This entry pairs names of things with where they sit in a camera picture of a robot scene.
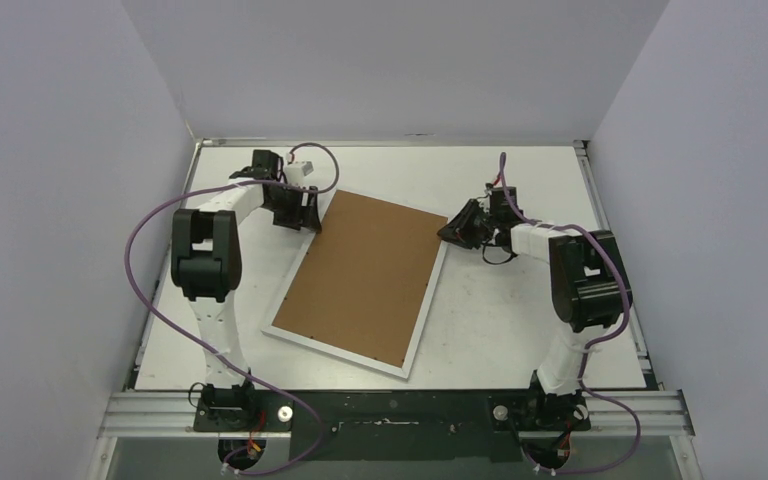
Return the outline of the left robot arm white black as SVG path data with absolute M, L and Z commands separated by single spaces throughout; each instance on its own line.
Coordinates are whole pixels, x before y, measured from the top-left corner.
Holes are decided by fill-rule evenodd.
M 227 188 L 196 208 L 173 215 L 171 278 L 197 321 L 205 351 L 206 380 L 197 416 L 228 430 L 255 427 L 265 413 L 255 398 L 235 318 L 235 292 L 242 280 L 239 226 L 258 209 L 275 226 L 322 229 L 318 189 L 306 182 L 314 168 L 293 154 L 256 150 L 249 166 L 233 173 Z

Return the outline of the aluminium front rail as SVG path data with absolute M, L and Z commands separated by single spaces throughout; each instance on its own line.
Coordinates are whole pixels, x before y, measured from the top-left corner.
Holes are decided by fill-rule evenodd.
M 605 391 L 605 396 L 634 410 L 644 436 L 695 435 L 680 391 Z M 586 436 L 627 436 L 634 433 L 630 414 L 597 398 L 586 399 L 591 429 Z M 184 391 L 133 391 L 111 396 L 102 420 L 101 437 L 116 438 L 234 438 L 239 432 L 202 432 L 194 428 L 196 408 Z

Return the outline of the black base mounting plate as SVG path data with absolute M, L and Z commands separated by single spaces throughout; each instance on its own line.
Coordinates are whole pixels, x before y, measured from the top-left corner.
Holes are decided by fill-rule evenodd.
M 217 453 L 246 470 L 268 457 L 302 461 L 518 462 L 566 456 L 569 437 L 590 430 L 579 394 L 534 389 L 296 391 L 205 388 L 192 429 L 216 433 Z

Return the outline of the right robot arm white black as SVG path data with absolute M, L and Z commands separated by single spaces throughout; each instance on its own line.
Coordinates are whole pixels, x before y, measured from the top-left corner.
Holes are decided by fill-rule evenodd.
M 631 288 L 611 231 L 531 220 L 516 200 L 515 188 L 489 186 L 437 235 L 463 249 L 499 248 L 510 260 L 528 257 L 548 265 L 559 329 L 528 389 L 506 404 L 506 418 L 522 430 L 580 428 L 587 421 L 581 382 L 594 342 L 615 333 L 629 313 Z

